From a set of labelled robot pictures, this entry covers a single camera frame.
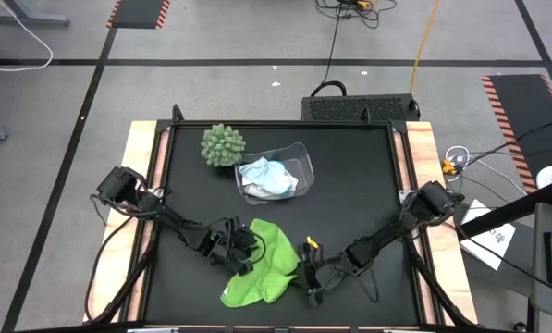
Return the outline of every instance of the white paper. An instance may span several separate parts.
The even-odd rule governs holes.
[[[465,214],[464,218],[462,219],[462,223],[461,223],[462,225],[473,220],[478,216],[481,216],[491,211],[489,208],[486,208],[482,203],[480,203],[476,199],[472,202],[471,208],[472,209],[469,209],[467,211],[467,214]],[[506,250],[508,249],[509,243],[514,237],[514,231],[516,231],[516,228],[514,228],[510,223],[507,223],[499,228],[495,228],[487,232],[484,232],[480,235],[477,235],[472,239],[503,257],[504,254],[506,254]],[[497,258],[489,251],[481,248],[480,246],[477,246],[472,241],[463,240],[460,243],[460,247],[462,247],[468,253],[472,254],[477,259],[486,263],[494,270],[499,269],[499,264],[501,264],[501,259]]]

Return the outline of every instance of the blue cloth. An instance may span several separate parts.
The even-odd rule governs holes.
[[[244,179],[274,195],[295,191],[298,184],[298,180],[289,174],[281,162],[268,161],[264,157],[239,167],[239,173]]]

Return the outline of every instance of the orange and black striped mat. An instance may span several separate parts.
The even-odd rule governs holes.
[[[161,29],[170,0],[116,0],[108,28]]]
[[[497,124],[522,184],[528,193],[536,191],[536,175],[552,166],[552,126],[515,142],[516,137],[552,121],[552,88],[543,75],[483,76],[482,83]]]

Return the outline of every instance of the crumpled white cloth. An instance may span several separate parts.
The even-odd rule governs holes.
[[[283,195],[296,190],[298,180],[278,161],[261,157],[257,161],[240,166],[243,190],[253,196]]]

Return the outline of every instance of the white cable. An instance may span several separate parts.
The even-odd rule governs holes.
[[[31,35],[33,38],[35,38],[37,40],[37,42],[41,43],[43,45],[43,47],[45,47],[47,49],[47,51],[50,53],[50,58],[45,62],[45,64],[43,64],[39,67],[34,67],[34,68],[0,68],[0,71],[17,72],[17,71],[23,71],[23,70],[38,70],[38,69],[46,68],[52,62],[52,59],[54,59],[54,52],[52,52],[52,49],[49,48],[49,46],[47,46],[47,44],[45,44],[41,39],[39,39],[39,37],[35,36],[35,34],[33,34],[33,32],[31,32],[29,29],[27,29],[27,27],[25,27],[25,25],[23,23],[21,23],[20,19],[17,18],[17,15],[15,15],[15,13],[5,3],[3,3],[2,0],[0,0],[0,5],[2,5],[8,11],[8,13],[10,13],[10,15],[12,15],[12,17],[15,18],[15,20],[18,22],[18,24],[29,35]]]
[[[464,151],[464,154],[455,154],[455,155],[452,155],[452,156],[448,156],[450,154],[450,152],[454,149],[461,149],[462,151]],[[452,162],[452,159],[456,156],[461,156],[461,155],[466,155],[467,156],[467,161],[464,163],[464,165],[468,165],[469,164],[469,161],[471,160],[471,154],[469,153],[469,150],[467,149],[467,147],[464,147],[464,146],[452,146],[450,148],[448,148],[448,150],[446,150],[446,153],[444,154],[444,157]],[[518,189],[518,191],[520,191],[522,194],[526,195],[526,191],[521,189],[517,184],[516,182],[514,182],[514,180],[512,180],[510,177],[506,176],[504,173],[494,169],[492,166],[488,165],[487,163],[485,163],[484,161],[482,160],[477,160],[476,162],[479,162],[481,163],[482,165],[484,165],[485,167],[487,167],[488,169],[492,170],[493,172],[497,173],[499,176],[509,180],[510,183],[512,183],[512,185],[514,185],[514,187],[516,187],[516,189]],[[453,179],[447,179],[448,182],[452,182],[456,179],[460,178],[460,175],[458,175],[457,177],[453,178]]]

